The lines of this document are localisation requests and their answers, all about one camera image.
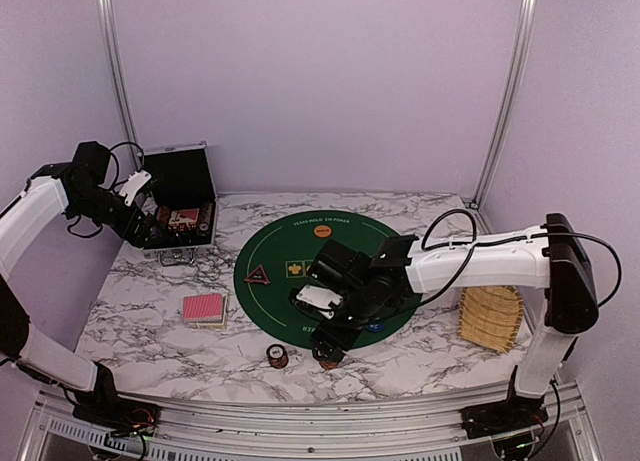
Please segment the red five chip stack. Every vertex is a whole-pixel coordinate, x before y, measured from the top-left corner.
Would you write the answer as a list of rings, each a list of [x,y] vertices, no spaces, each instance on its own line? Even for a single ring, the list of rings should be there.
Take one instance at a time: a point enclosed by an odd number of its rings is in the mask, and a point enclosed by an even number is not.
[[[322,360],[319,362],[319,364],[324,370],[333,370],[340,366],[339,361],[330,361],[330,360]]]

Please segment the black hundred chip stack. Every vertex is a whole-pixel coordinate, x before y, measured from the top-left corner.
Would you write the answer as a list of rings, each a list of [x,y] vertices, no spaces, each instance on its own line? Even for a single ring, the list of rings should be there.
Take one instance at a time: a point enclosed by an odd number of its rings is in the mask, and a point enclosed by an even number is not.
[[[272,344],[266,350],[269,365],[275,369],[284,369],[288,363],[288,353],[281,344]]]

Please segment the triangular all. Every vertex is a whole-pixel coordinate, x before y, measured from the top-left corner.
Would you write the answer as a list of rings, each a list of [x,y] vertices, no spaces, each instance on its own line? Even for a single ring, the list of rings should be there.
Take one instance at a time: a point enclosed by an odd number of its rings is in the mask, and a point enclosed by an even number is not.
[[[258,265],[249,274],[246,275],[243,282],[245,284],[269,285],[271,283],[266,269],[263,265]]]

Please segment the orange big blind button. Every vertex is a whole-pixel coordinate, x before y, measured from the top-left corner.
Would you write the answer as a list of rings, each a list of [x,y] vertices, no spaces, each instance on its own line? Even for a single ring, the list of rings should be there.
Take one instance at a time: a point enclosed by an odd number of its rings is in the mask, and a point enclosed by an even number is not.
[[[318,238],[328,238],[332,234],[332,228],[328,225],[317,225],[313,229],[313,233]]]

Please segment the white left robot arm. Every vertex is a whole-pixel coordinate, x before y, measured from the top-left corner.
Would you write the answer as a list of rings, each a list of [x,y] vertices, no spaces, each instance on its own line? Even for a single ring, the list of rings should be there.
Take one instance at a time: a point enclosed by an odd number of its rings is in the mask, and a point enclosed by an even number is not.
[[[151,180],[142,167],[121,175],[114,148],[85,141],[71,160],[39,167],[1,211],[2,360],[61,388],[75,417],[116,430],[151,428],[159,408],[121,395],[112,370],[63,334],[64,320],[79,331],[98,289],[79,277],[101,273],[99,261],[76,253],[83,237],[70,231],[87,221],[93,236],[149,246],[160,235],[141,208]]]

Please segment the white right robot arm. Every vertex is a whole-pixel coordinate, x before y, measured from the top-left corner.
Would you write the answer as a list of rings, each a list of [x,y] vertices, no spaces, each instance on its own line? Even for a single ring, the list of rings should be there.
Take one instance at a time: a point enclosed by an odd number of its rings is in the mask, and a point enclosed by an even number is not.
[[[373,256],[330,239],[311,263],[311,283],[292,289],[289,300],[307,315],[320,315],[311,335],[312,354],[336,365],[365,327],[386,321],[383,308],[395,315],[412,313],[405,302],[416,295],[431,302],[450,288],[544,290],[546,312],[511,374],[506,398],[461,411],[468,438],[496,435],[547,420],[543,403],[553,374],[575,339],[598,320],[584,238],[564,215],[552,213],[540,226],[502,235],[390,237]]]

